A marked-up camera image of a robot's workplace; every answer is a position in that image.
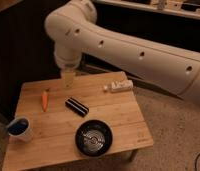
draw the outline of dark wall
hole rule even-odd
[[[65,2],[24,0],[0,13],[0,112],[8,119],[23,82],[59,77],[44,19]]]
[[[45,17],[67,0],[24,0],[0,13],[0,111],[13,117],[23,82],[59,77]],[[98,25],[200,52],[200,21],[97,5]]]

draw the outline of black bowl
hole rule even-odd
[[[77,148],[85,155],[97,157],[104,154],[112,144],[112,132],[99,120],[83,123],[76,132]]]

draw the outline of black object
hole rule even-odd
[[[181,9],[195,12],[200,8],[200,0],[186,0],[182,3]]]
[[[12,135],[20,135],[28,128],[28,121],[26,119],[20,119],[16,123],[8,126],[7,130]]]
[[[83,154],[97,157],[110,148],[112,132],[106,123],[99,120],[89,120],[79,127],[75,141]]]
[[[75,100],[74,98],[69,98],[66,102],[65,105],[72,109],[74,112],[76,112],[77,114],[79,114],[80,116],[84,117],[85,115],[87,115],[87,113],[89,112],[89,109],[84,106],[82,103],[80,103],[79,101]]]

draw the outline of cup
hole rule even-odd
[[[66,70],[61,71],[61,79],[63,82],[64,89],[68,89],[72,87],[75,75],[76,75],[76,72],[75,70],[72,70],[72,69],[66,69]]]
[[[24,117],[15,118],[6,126],[6,128],[11,137],[25,142],[31,141],[32,139],[32,130],[29,120]]]

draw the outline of table leg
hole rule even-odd
[[[129,162],[132,162],[134,160],[134,158],[136,157],[137,152],[138,152],[137,149],[131,151],[131,155],[129,157]]]

